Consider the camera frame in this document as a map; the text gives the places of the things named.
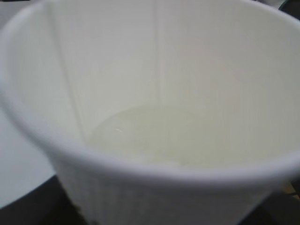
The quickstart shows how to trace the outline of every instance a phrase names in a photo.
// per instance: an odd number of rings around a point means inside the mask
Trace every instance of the liquid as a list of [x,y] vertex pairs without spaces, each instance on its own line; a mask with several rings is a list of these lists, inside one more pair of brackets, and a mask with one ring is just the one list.
[[235,160],[224,150],[228,145],[222,135],[206,120],[171,107],[120,112],[103,121],[88,142],[103,152],[142,164],[210,167]]

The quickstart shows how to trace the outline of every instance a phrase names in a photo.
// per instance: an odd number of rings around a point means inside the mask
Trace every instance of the paper cup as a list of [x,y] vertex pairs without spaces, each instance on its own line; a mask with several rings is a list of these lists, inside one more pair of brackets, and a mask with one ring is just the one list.
[[249,0],[43,1],[3,31],[0,96],[90,224],[234,225],[299,173],[298,146],[197,170],[123,162],[82,140],[159,100],[221,131],[234,117],[234,143],[271,125],[278,138],[260,136],[268,148],[300,140],[299,40],[296,20]]

